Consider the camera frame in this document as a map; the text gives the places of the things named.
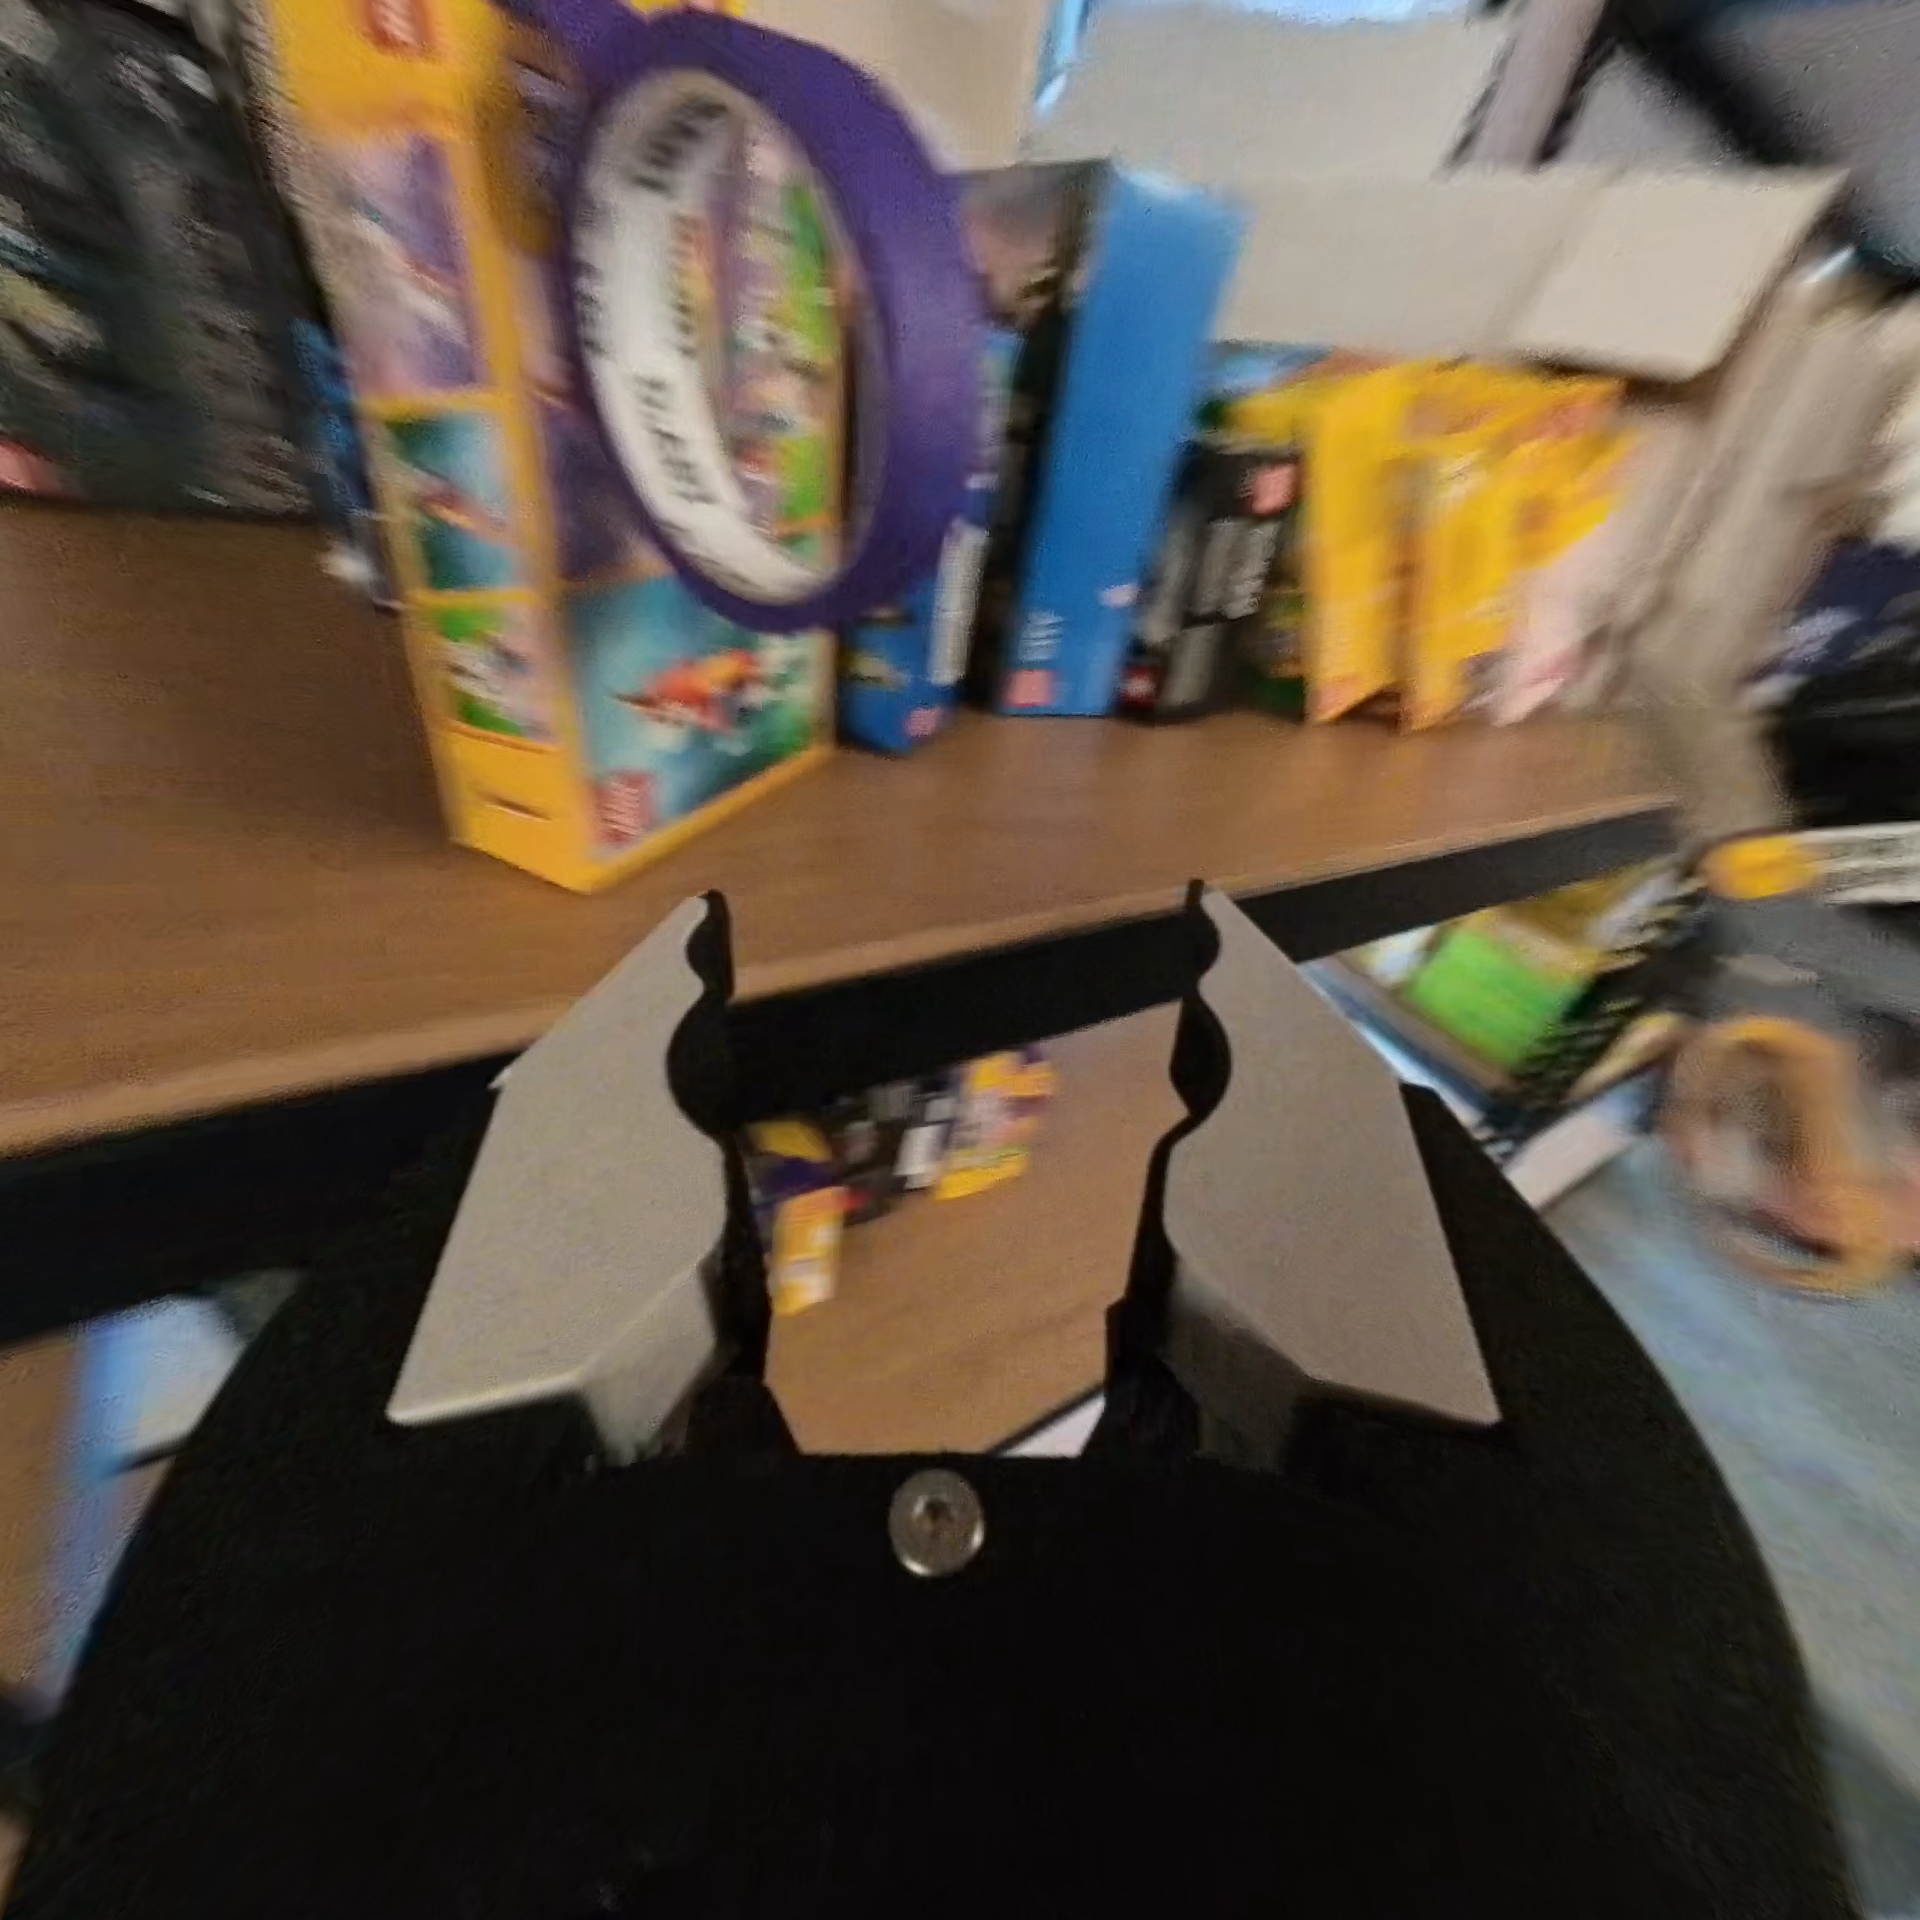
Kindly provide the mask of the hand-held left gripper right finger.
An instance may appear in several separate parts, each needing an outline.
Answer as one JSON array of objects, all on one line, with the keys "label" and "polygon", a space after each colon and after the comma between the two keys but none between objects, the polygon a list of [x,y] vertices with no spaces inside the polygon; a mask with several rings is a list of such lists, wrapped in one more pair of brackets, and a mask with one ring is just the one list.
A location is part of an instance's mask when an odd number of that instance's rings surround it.
[{"label": "hand-held left gripper right finger", "polygon": [[1402,1079],[1196,880],[1169,1081],[1109,1314],[1109,1452],[1281,1470],[1324,1407],[1501,1422]]}]

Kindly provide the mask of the black race car toy box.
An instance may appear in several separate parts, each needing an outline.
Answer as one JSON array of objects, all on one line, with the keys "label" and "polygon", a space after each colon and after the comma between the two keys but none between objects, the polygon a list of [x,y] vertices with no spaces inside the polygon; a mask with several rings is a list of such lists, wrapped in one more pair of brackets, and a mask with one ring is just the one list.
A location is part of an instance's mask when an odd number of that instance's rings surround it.
[{"label": "black race car toy box", "polygon": [[1304,489],[1298,442],[1188,442],[1120,664],[1120,720],[1172,727],[1236,702]]}]

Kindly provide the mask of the lower wooden shelf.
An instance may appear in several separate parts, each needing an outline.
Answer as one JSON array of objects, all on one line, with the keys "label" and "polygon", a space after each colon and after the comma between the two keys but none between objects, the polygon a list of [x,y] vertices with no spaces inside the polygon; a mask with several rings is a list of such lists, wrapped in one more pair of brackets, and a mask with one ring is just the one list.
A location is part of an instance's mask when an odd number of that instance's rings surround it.
[{"label": "lower wooden shelf", "polygon": [[[834,1298],[772,1329],[770,1388],[804,1452],[988,1452],[1097,1392],[1147,1162],[1184,1116],[1172,1025],[1157,1010],[1040,1041],[1058,1088],[1022,1177],[845,1223]],[[841,1182],[834,1102],[738,1138],[760,1229],[768,1199]]]}]

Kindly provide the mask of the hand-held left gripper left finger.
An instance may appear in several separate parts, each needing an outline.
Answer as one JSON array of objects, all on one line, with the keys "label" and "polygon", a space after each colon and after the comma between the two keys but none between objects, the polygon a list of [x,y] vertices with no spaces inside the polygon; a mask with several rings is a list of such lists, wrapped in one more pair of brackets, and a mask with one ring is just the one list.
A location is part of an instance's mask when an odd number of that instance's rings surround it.
[{"label": "hand-held left gripper left finger", "polygon": [[401,1361],[402,1428],[582,1415],[629,1464],[760,1375],[770,1289],[730,1102],[730,903],[665,919],[494,1088]]}]

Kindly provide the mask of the tan shoe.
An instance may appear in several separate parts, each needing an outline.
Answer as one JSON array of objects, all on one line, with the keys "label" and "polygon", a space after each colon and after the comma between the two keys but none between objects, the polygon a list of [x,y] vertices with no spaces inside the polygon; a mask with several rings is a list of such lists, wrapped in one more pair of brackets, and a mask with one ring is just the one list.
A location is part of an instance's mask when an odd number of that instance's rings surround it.
[{"label": "tan shoe", "polygon": [[1915,1277],[1915,1040],[1843,1040],[1784,1014],[1693,1024],[1660,1132],[1696,1223],[1761,1280],[1854,1301]]}]

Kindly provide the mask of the small yellow green box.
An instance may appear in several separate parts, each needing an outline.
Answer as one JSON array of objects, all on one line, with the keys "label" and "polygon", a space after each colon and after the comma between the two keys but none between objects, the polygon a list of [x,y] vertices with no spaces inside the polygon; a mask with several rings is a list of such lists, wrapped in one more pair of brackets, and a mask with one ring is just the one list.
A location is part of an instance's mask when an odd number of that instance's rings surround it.
[{"label": "small yellow green box", "polygon": [[957,1070],[933,1198],[956,1201],[1022,1177],[1058,1088],[1043,1044],[986,1054]]}]

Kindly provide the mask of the purple masking tape roll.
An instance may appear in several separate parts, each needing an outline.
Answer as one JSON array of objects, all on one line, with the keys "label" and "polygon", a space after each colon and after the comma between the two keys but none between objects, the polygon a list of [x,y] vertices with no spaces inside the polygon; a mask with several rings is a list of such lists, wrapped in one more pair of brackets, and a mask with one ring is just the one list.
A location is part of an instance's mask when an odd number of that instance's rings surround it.
[{"label": "purple masking tape roll", "polygon": [[746,632],[838,629],[965,500],[982,304],[957,181],[898,94],[707,7],[496,4],[560,385],[572,585],[638,556]]}]

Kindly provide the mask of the open white cardboard box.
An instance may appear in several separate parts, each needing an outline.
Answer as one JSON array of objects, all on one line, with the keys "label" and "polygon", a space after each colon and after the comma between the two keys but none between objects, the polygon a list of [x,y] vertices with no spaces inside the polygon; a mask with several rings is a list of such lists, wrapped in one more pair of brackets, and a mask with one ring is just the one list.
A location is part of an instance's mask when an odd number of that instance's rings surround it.
[{"label": "open white cardboard box", "polygon": [[1841,198],[1841,168],[1548,167],[1252,186],[1222,345],[1715,373]]}]

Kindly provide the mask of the large blue toy box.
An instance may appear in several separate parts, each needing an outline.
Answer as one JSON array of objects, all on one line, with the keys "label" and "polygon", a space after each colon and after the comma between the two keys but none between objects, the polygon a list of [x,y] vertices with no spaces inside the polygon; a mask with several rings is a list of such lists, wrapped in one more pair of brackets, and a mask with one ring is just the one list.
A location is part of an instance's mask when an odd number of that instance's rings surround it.
[{"label": "large blue toy box", "polygon": [[993,511],[966,694],[1113,708],[1246,213],[1113,160],[962,176],[988,313]]}]

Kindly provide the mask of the bright green toy box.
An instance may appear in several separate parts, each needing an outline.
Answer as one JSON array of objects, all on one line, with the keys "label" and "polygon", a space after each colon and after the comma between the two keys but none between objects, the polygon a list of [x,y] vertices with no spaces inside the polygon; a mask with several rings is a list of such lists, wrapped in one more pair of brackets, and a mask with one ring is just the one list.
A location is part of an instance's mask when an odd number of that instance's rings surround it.
[{"label": "bright green toy box", "polygon": [[1515,1072],[1588,989],[1601,951],[1546,897],[1443,926],[1400,998],[1489,1066]]}]

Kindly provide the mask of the yellow unicorn toy box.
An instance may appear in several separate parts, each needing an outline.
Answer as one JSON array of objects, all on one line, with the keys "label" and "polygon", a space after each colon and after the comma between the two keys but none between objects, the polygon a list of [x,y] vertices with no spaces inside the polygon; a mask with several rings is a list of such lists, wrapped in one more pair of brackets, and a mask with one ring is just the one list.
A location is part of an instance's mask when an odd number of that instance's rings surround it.
[{"label": "yellow unicorn toy box", "polygon": [[453,841],[594,894],[832,751],[832,638],[654,550],[572,364],[580,92],[538,4],[253,4]]}]

